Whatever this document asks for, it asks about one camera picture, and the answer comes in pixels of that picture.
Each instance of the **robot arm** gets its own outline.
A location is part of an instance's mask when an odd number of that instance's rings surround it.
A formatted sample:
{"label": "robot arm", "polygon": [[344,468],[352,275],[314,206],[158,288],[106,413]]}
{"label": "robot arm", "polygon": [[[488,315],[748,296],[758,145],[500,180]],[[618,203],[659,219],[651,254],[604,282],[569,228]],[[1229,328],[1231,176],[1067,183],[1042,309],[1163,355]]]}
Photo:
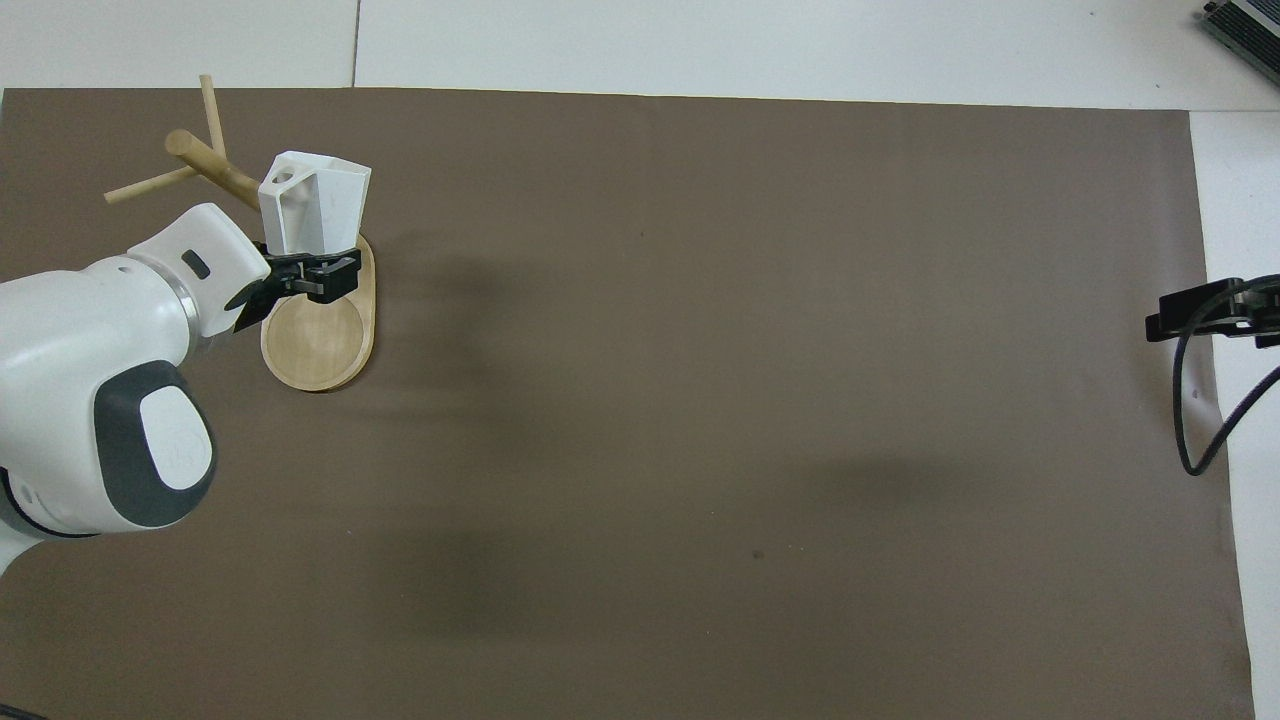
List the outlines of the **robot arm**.
{"label": "robot arm", "polygon": [[205,204],[124,255],[0,283],[0,573],[41,541],[195,509],[216,445],[178,365],[280,297],[355,288],[367,178],[285,152],[260,190],[265,249]]}

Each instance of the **wooden dowel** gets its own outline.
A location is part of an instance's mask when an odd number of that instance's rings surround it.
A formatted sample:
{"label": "wooden dowel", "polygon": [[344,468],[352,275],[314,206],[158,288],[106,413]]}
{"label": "wooden dowel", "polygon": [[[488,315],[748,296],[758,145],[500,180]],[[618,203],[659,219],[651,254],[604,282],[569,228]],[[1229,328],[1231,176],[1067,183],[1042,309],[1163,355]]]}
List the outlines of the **wooden dowel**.
{"label": "wooden dowel", "polygon": [[119,190],[113,190],[110,192],[104,192],[102,199],[108,204],[114,205],[116,202],[124,202],[125,200],[133,200],[134,197],[141,197],[152,190],[160,190],[161,187],[169,187],[170,184],[177,184],[187,178],[193,178],[198,173],[193,168],[178,168],[177,170],[169,170],[163,176],[156,176],[154,178],[147,178],[145,181],[138,181],[133,184],[127,184]]}
{"label": "wooden dowel", "polygon": [[212,76],[200,76],[200,95],[205,99],[205,119],[209,120],[209,141],[214,152],[227,156],[227,142],[223,140],[223,119],[218,117],[218,97],[214,96]]}
{"label": "wooden dowel", "polygon": [[227,161],[214,149],[184,129],[175,129],[164,138],[164,149],[196,169],[197,173],[214,181],[215,184],[239,197],[250,208],[261,211],[257,202],[259,182]]}

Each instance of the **wooden coaster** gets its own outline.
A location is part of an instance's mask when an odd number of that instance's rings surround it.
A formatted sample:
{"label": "wooden coaster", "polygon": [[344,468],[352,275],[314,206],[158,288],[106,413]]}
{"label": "wooden coaster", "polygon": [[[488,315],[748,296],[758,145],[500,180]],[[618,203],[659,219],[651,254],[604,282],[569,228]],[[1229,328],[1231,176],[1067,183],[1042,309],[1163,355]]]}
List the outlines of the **wooden coaster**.
{"label": "wooden coaster", "polygon": [[374,350],[376,273],[365,236],[360,287],[328,305],[294,295],[262,320],[262,360],[279,380],[306,392],[337,389],[360,374]]}

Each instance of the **black grille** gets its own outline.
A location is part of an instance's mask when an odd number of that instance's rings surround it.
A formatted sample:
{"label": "black grille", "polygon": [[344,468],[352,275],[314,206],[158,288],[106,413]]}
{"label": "black grille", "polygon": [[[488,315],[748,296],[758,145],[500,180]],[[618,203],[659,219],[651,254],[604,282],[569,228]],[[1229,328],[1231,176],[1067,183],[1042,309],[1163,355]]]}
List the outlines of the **black grille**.
{"label": "black grille", "polygon": [[1271,22],[1280,24],[1280,0],[1249,0],[1249,5],[1271,18]]}
{"label": "black grille", "polygon": [[[1268,4],[1280,9],[1277,0],[1251,0],[1254,5]],[[1222,45],[1234,50],[1274,82],[1280,83],[1280,38],[1235,3],[1224,3],[1204,15],[1204,27]]]}

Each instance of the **white floor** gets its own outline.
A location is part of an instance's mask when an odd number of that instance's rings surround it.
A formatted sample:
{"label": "white floor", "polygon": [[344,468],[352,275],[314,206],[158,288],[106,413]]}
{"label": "white floor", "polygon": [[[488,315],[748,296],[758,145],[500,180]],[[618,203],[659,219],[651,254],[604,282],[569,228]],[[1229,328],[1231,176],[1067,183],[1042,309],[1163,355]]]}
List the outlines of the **white floor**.
{"label": "white floor", "polygon": [[[221,87],[1193,110],[1208,274],[1277,273],[1280,88],[1196,27],[1199,4],[9,0],[0,4],[0,87],[192,87],[200,73],[211,73]],[[1254,351],[1247,341],[1216,347],[1226,413],[1280,352]],[[1263,720],[1280,720],[1277,428],[1280,393],[1265,398],[1229,445],[1245,629]]]}

